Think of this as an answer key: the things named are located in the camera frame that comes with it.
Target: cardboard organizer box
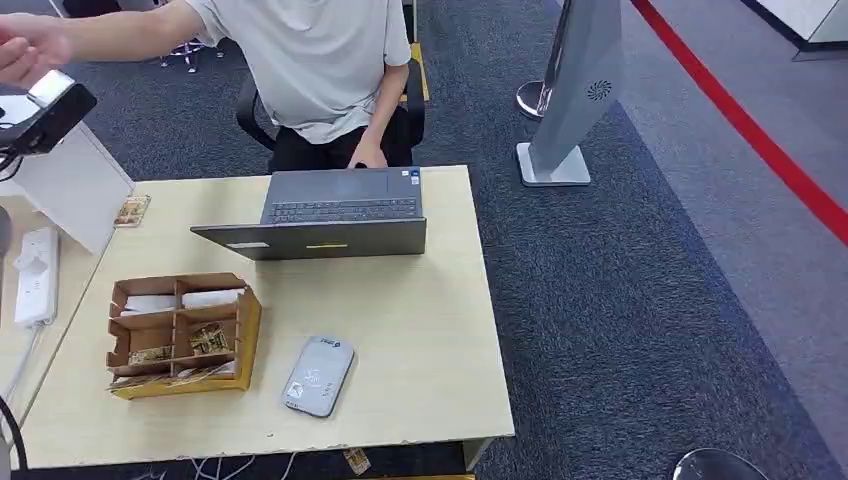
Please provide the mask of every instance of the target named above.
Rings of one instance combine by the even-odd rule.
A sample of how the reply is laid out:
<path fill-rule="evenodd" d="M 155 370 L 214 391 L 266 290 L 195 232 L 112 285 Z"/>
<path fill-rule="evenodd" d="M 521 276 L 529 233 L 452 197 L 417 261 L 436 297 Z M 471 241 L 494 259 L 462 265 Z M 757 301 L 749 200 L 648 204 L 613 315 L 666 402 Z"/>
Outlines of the cardboard organizer box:
<path fill-rule="evenodd" d="M 203 308 L 184 307 L 190 292 L 244 289 L 235 303 Z M 174 295 L 176 309 L 121 316 L 127 297 Z M 115 283 L 109 307 L 109 333 L 115 349 L 106 355 L 113 374 L 109 391 L 123 399 L 250 387 L 262 306 L 253 290 L 232 273 L 138 278 Z M 196 353 L 192 337 L 214 326 L 226 346 Z M 170 358 L 130 364 L 131 352 L 165 347 Z"/>

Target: red floor tape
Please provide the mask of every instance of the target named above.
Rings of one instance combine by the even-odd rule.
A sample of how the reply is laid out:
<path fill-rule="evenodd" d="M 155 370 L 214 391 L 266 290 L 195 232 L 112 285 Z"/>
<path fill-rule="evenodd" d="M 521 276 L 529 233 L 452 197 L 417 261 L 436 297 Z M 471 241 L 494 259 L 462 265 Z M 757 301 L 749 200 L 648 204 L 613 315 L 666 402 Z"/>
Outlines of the red floor tape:
<path fill-rule="evenodd" d="M 845 246 L 848 246 L 848 213 L 822 190 L 760 128 L 757 122 L 724 89 L 712 73 L 683 43 L 674 29 L 657 12 L 650 0 L 631 0 L 648 25 L 689 73 L 692 80 L 715 104 L 724 118 L 759 154 L 774 173 Z"/>

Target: laptop keyboard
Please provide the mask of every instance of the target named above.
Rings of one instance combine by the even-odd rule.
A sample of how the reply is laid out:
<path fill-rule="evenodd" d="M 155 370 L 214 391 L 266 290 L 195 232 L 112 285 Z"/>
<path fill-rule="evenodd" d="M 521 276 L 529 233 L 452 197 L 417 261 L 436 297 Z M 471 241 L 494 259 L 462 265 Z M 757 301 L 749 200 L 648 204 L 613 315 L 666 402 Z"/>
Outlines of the laptop keyboard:
<path fill-rule="evenodd" d="M 271 223 L 352 222 L 418 217 L 414 198 L 341 202 L 275 203 Z"/>

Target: laptop lid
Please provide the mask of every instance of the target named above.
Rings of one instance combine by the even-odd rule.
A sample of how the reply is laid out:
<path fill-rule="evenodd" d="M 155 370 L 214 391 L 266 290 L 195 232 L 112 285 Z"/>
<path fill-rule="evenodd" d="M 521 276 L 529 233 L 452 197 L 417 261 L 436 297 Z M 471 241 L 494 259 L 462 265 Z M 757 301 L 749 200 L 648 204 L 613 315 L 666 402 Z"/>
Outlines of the laptop lid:
<path fill-rule="evenodd" d="M 253 260 L 416 255 L 425 250 L 427 221 L 222 225 L 191 231 Z"/>

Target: black office chair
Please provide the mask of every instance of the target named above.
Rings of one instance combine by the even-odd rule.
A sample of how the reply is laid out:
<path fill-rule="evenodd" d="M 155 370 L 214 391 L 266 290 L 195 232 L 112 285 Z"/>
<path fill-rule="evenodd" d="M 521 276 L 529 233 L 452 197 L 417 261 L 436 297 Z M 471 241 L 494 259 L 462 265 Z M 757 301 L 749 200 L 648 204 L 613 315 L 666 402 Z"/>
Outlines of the black office chair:
<path fill-rule="evenodd" d="M 418 61 L 409 61 L 409 80 L 406 82 L 406 111 L 409 112 L 409 142 L 410 147 L 421 143 L 424 138 L 424 84 L 421 82 L 421 67 Z M 236 104 L 236 120 L 242 130 L 261 143 L 268 150 L 274 151 L 276 135 L 269 135 L 256 121 L 256 105 L 259 103 L 259 92 L 253 75 L 248 75 L 241 87 L 238 103 Z"/>

